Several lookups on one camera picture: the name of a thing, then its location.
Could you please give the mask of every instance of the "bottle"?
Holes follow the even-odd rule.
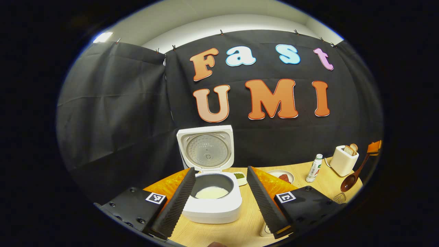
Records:
[[[313,165],[311,166],[311,170],[309,171],[308,176],[305,179],[308,183],[312,183],[314,182],[314,180],[316,180],[317,174],[320,171],[320,166],[322,165],[322,158],[323,155],[316,155]]]

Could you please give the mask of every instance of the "green vegetable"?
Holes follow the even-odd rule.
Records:
[[[245,178],[241,173],[234,173],[236,178]]]

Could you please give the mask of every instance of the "plate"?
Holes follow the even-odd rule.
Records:
[[[268,174],[271,174],[271,175],[275,176],[276,178],[280,177],[282,174],[286,174],[288,176],[288,180],[291,182],[291,184],[294,182],[294,176],[289,171],[271,170],[268,172]]]
[[[238,178],[237,180],[238,180],[238,185],[239,186],[243,186],[243,185],[246,185],[247,184],[247,177],[245,176],[245,174],[244,173],[242,173],[242,172],[240,172],[240,171],[237,171],[237,172],[234,172],[233,174],[242,174],[242,175],[244,175],[244,177],[243,178]]]

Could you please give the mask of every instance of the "meat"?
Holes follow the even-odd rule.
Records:
[[[282,174],[281,176],[279,176],[279,178],[284,180],[285,182],[289,182],[290,183],[290,181],[288,180],[288,175],[286,175],[286,174]]]

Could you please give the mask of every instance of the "white wall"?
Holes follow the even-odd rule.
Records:
[[[142,46],[151,50],[160,48],[159,52],[165,53],[172,50],[172,45],[179,47],[194,40],[220,34],[220,30],[222,30],[223,33],[227,33],[258,29],[288,31],[293,33],[296,29],[297,32],[301,34],[315,38],[321,36],[302,24],[281,18],[265,15],[221,15],[179,26],[157,36]]]
[[[318,38],[322,37],[323,40],[329,43],[332,42],[334,44],[338,44],[343,41],[343,38],[340,37],[337,33],[335,33],[330,28],[323,25],[321,22],[312,17],[310,17],[306,22],[306,27],[316,33],[318,35]]]

